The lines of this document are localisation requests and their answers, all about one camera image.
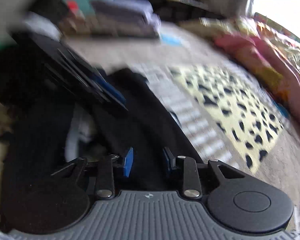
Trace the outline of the left stack of folded clothes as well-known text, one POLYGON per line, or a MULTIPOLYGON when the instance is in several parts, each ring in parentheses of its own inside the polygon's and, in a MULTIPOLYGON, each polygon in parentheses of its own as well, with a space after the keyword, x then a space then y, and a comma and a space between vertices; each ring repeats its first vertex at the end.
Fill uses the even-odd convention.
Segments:
POLYGON ((91 11, 73 12, 59 23, 65 36, 158 39, 161 20, 147 0, 90 0, 91 11))

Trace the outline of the red cloth item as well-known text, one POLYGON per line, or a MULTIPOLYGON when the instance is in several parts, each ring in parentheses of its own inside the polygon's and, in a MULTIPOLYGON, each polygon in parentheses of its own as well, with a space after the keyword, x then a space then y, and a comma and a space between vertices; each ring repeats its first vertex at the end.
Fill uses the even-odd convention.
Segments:
POLYGON ((66 5, 68 6, 68 8, 70 9, 70 11, 73 13, 73 14, 76 14, 79 12, 79 6, 77 4, 76 1, 73 1, 73 0, 67 0, 66 1, 66 5))

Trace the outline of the Mickey Mouse plush blanket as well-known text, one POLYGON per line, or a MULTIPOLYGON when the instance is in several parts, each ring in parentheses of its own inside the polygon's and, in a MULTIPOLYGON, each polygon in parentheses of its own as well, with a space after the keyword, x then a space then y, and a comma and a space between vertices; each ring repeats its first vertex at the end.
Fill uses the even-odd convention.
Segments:
MULTIPOLYGON (((226 212, 225 225, 249 234, 288 227, 300 236, 300 124, 249 71, 198 38, 191 48, 182 48, 149 39, 63 41, 54 24, 15 30, 62 42, 104 78, 125 68, 142 75, 201 158, 196 161, 203 191, 198 200, 212 215, 221 218, 226 212)), ((110 153, 93 143, 96 124, 76 103, 64 166, 25 188, 5 190, 5 161, 17 121, 10 91, 18 82, 35 81, 71 94, 44 77, 41 65, 14 39, 1 45, 0 221, 5 230, 48 234, 75 224, 98 200, 98 162, 110 153)))

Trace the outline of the floral pink yellow quilt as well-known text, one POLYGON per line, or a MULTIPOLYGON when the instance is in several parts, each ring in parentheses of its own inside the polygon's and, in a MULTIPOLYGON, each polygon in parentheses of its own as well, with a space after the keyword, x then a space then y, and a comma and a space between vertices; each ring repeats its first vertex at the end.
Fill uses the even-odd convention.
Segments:
POLYGON ((300 44, 252 18, 179 23, 210 40, 253 74, 300 124, 300 44))

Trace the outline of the black garment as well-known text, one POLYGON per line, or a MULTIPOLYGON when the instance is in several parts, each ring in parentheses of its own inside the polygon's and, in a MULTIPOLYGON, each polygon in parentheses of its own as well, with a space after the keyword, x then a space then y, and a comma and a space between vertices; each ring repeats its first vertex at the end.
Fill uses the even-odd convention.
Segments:
POLYGON ((108 106, 85 95, 73 96, 42 81, 18 82, 10 91, 17 121, 6 157, 3 188, 17 191, 43 180, 65 164, 64 147, 76 103, 92 115, 97 133, 93 143, 107 153, 134 150, 129 178, 120 187, 129 190, 168 190, 163 150, 201 162, 197 151, 171 114, 146 84, 128 68, 106 77, 125 98, 125 105, 108 106))

